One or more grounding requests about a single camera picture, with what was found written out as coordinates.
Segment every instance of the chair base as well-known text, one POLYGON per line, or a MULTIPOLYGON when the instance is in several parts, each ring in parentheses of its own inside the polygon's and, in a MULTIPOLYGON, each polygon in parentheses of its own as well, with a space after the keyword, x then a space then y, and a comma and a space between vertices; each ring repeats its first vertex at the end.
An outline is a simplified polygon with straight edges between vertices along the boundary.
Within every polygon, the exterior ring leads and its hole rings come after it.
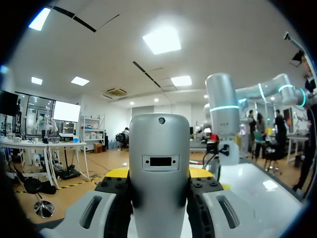
POLYGON ((50 202, 41 201, 34 204, 34 211, 42 218, 49 218, 54 214, 54 206, 50 202))

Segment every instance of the woman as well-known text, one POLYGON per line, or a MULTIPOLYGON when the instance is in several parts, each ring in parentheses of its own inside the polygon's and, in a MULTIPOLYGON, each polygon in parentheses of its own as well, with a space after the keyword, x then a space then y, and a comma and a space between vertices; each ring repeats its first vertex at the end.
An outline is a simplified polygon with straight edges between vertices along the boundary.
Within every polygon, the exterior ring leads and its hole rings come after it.
MULTIPOLYGON (((263 120, 263 116, 261 113, 258 113, 258 117, 257 117, 257 130, 258 132, 261 133, 261 136, 263 138, 263 140, 265 140, 266 134, 265 134, 265 121, 263 120)), ((261 149, 262 145, 260 143, 256 144, 256 151, 255 151, 255 158, 256 160, 259 157, 260 154, 260 149, 261 149)), ((262 158, 264 158, 265 155, 265 151, 264 148, 262 149, 262 158)))

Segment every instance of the computer screen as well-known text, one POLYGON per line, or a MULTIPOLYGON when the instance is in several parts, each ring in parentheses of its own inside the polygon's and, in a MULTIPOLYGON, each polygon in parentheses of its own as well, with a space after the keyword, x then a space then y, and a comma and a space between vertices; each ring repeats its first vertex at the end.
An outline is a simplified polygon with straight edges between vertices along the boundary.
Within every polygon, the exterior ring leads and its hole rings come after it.
POLYGON ((53 119, 70 121, 70 122, 78 122, 79 113, 80 113, 80 105, 56 101, 53 119))
POLYGON ((0 113, 8 116, 17 114, 18 95, 0 90, 0 113))

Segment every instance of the square ceiling light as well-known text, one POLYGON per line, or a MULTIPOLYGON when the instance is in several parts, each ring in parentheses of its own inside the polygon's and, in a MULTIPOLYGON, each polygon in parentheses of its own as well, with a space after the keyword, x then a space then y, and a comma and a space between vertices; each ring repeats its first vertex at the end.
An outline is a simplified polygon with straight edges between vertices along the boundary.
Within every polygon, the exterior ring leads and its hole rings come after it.
POLYGON ((175 87, 192 85, 192 79, 190 78, 190 76, 175 77, 171 78, 171 80, 175 87))
POLYGON ((71 83, 78 84, 78 85, 80 85, 80 86, 84 86, 85 84, 89 83, 89 80, 76 76, 76 77, 71 81, 71 83))
POLYGON ((44 22, 47 18, 47 16, 50 13, 50 9, 49 8, 43 8, 43 10, 34 18, 34 20, 31 22, 31 24, 29 25, 30 28, 41 31, 44 22))
POLYGON ((172 27, 158 29, 143 37, 154 55, 181 49, 177 32, 172 27))
POLYGON ((36 78, 36 77, 32 77, 31 81, 32 81, 32 83, 36 83, 39 85, 42 85, 42 82, 43 82, 43 80, 36 78))

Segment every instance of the shelf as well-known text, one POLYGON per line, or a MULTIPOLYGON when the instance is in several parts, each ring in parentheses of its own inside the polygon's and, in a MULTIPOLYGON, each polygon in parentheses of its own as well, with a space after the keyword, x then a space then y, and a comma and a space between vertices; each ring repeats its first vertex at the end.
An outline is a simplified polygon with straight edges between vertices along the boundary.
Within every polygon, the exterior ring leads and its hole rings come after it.
POLYGON ((85 129, 85 131, 104 131, 101 129, 85 129))
POLYGON ((103 138, 102 139, 85 139, 85 141, 89 141, 89 140, 104 140, 103 138))
POLYGON ((102 121, 102 119, 94 119, 94 118, 83 118, 85 120, 96 120, 96 121, 102 121))

